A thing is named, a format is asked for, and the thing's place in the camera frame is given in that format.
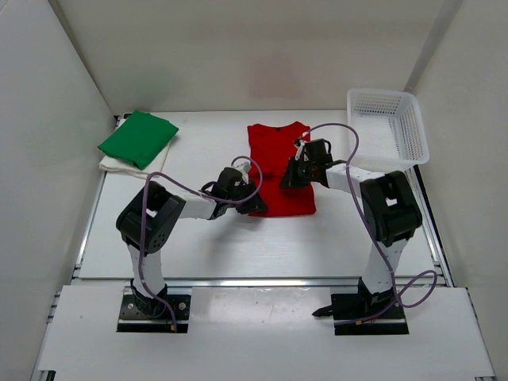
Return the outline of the red t shirt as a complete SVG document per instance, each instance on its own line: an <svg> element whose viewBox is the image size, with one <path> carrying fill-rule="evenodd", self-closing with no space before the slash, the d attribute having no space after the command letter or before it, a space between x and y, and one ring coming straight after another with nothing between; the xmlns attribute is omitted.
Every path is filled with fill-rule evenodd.
<svg viewBox="0 0 508 381"><path fill-rule="evenodd" d="M290 158L296 154L294 141L309 129L299 121L282 127L254 124L247 128L250 157L260 165L263 173L259 177L257 169L253 167L249 178L254 183L263 182L259 195L267 205L267 211L250 213L251 217L296 217L316 212L314 189L311 186L302 189L279 187Z"/></svg>

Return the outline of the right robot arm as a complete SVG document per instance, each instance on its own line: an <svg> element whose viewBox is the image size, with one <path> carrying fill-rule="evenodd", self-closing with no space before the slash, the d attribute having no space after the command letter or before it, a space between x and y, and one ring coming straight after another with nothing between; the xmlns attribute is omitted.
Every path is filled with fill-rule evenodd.
<svg viewBox="0 0 508 381"><path fill-rule="evenodd" d="M360 277L356 307L373 318L394 300L392 276L403 249L422 216L403 172L382 173L334 160L331 144L325 139L295 141L296 154L289 159L280 183L282 189L300 189L320 183L344 191L358 203L360 218L373 237L368 265Z"/></svg>

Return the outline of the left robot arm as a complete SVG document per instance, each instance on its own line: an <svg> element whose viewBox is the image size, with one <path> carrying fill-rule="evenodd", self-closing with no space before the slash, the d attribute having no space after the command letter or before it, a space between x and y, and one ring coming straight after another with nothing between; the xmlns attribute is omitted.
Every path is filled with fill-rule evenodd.
<svg viewBox="0 0 508 381"><path fill-rule="evenodd" d="M150 180L120 213L116 228L131 255L131 289L140 310L148 317L159 317L167 306L161 249L178 220L212 221L231 208L239 214L267 210L259 187L248 177L250 169L248 162L225 167L216 181L201 190L178 194Z"/></svg>

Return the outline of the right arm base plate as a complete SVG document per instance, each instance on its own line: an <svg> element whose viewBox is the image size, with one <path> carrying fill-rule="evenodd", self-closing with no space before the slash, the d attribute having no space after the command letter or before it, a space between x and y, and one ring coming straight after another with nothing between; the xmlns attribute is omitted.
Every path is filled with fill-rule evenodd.
<svg viewBox="0 0 508 381"><path fill-rule="evenodd" d="M392 290L369 294L365 287L357 293L333 291L328 306L312 313L316 318L333 318L336 336L388 336L410 333L404 309Z"/></svg>

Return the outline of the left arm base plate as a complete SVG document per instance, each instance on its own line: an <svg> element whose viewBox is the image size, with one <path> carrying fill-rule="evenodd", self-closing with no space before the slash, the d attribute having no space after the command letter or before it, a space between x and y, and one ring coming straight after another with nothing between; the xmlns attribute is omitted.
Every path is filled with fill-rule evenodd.
<svg viewBox="0 0 508 381"><path fill-rule="evenodd" d="M121 306L117 318L119 333L187 333L191 311L191 289L169 289L161 295L171 307L169 309L158 300L139 299L130 287L122 293Z"/></svg>

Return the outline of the green t shirt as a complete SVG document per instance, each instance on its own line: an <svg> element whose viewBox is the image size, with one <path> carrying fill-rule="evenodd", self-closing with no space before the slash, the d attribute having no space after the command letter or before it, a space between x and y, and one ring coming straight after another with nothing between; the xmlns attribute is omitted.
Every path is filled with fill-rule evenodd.
<svg viewBox="0 0 508 381"><path fill-rule="evenodd" d="M98 149L108 157L144 170L178 131L171 122L136 110Z"/></svg>

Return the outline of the white t shirt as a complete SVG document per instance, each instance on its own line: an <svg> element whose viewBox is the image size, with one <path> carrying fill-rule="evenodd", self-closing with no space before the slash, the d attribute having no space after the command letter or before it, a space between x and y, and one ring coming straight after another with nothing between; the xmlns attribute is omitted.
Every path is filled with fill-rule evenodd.
<svg viewBox="0 0 508 381"><path fill-rule="evenodd" d="M170 143L156 155L153 161L145 168L139 169L133 164L127 164L124 161L114 159L109 156L104 156L99 162L98 167L102 171L116 173L120 175L130 175L139 179L146 179L146 177L154 171L162 171L164 163L167 159L167 154L170 148Z"/></svg>

